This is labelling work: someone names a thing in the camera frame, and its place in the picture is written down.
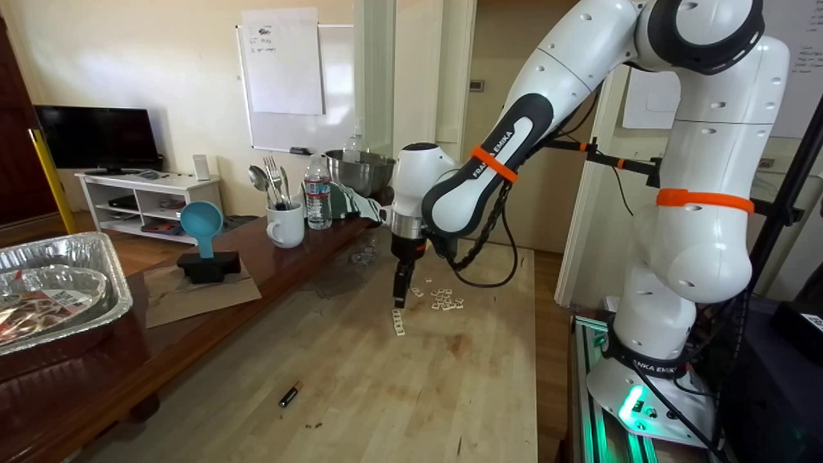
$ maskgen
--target mug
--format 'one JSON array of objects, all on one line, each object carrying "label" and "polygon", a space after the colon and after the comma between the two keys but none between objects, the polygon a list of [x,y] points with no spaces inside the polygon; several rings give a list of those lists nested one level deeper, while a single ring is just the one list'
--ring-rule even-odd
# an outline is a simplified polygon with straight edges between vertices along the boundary
[{"label": "mug", "polygon": [[297,203],[275,203],[266,209],[265,235],[280,249],[297,248],[306,237],[302,209]]}]

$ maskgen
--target robotic arm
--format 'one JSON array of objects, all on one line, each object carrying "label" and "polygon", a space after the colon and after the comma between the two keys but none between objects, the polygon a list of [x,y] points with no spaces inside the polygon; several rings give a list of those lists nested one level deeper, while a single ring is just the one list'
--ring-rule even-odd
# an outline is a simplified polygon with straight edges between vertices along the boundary
[{"label": "robotic arm", "polygon": [[397,154],[391,205],[392,302],[403,306],[426,237],[469,235],[494,191],[517,171],[616,66],[671,70],[680,106],[660,165],[656,209],[637,213],[633,253],[611,325],[608,356],[588,376],[597,405],[616,417],[628,389],[649,381],[673,397],[648,399],[616,417],[639,435],[706,444],[712,405],[680,349],[694,302],[724,302],[745,289],[745,219],[750,180],[778,111],[787,47],[761,37],[761,0],[580,0],[538,45],[517,75],[502,118],[460,168],[433,145]]}]

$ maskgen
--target monitor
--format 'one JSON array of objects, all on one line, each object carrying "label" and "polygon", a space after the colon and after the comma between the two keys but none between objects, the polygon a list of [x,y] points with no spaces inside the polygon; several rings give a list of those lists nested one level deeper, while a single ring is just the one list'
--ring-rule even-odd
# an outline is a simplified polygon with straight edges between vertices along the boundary
[{"label": "monitor", "polygon": [[51,160],[64,171],[161,171],[148,111],[36,106]]}]

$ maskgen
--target wooden tabletop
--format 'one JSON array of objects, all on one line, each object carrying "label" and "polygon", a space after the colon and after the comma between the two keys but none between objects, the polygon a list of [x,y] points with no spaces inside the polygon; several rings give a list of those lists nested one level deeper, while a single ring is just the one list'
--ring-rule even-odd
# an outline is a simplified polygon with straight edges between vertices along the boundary
[{"label": "wooden tabletop", "polygon": [[215,249],[238,253],[262,299],[167,326],[143,329],[143,289],[141,277],[134,277],[134,311],[91,349],[0,383],[0,460],[62,460],[91,442],[275,302],[311,280],[364,231],[364,225],[346,221],[309,231],[297,249],[275,249],[262,219],[230,228],[220,235]]},{"label": "wooden tabletop", "polygon": [[[395,261],[386,228],[372,239],[368,264],[328,263],[170,389],[147,425],[108,432],[82,460],[538,460],[532,253],[494,290],[463,285],[430,253],[395,338]],[[508,248],[485,245],[463,277],[491,282],[508,263]]]}]

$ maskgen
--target shelf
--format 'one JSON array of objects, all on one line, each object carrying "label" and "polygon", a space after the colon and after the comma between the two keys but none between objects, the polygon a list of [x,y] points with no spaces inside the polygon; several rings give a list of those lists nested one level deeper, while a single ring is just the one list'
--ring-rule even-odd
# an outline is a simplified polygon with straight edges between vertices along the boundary
[{"label": "shelf", "polygon": [[[91,209],[98,228],[135,235],[148,239],[185,241],[195,239],[179,231],[179,212],[192,201],[220,205],[219,180],[161,178],[141,180],[134,174],[95,178],[77,174],[85,201]],[[134,199],[135,209],[109,205],[113,201]]]},{"label": "shelf", "polygon": [[174,212],[174,209],[143,209],[143,216],[179,221],[179,212]]},{"label": "shelf", "polygon": [[109,212],[109,213],[125,213],[125,216],[139,216],[135,209],[116,209],[116,205],[108,205],[108,203],[95,203],[98,212]]},{"label": "shelf", "polygon": [[141,235],[139,221],[98,221],[98,228],[109,228],[109,231],[121,231],[121,235]]}]

